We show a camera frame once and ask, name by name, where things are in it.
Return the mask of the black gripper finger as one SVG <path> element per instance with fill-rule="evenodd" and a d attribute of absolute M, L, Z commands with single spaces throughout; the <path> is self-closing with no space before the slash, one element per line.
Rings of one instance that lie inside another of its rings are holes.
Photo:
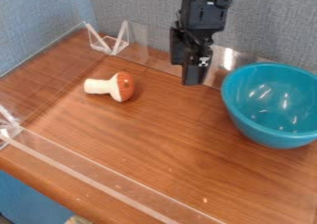
<path fill-rule="evenodd" d="M 182 65 L 185 58 L 185 37 L 184 32 L 177 29 L 170 29 L 170 57 L 173 65 Z"/>
<path fill-rule="evenodd" d="M 209 60 L 186 61 L 182 67 L 182 83 L 185 85 L 200 85 L 209 74 Z"/>

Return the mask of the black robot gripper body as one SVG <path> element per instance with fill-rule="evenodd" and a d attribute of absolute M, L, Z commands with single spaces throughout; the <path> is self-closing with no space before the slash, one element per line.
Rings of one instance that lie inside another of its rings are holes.
<path fill-rule="evenodd" d="M 184 32 L 184 64 L 186 61 L 210 61 L 213 34 L 225 30 L 227 12 L 232 3 L 233 0 L 182 0 L 172 28 Z"/>

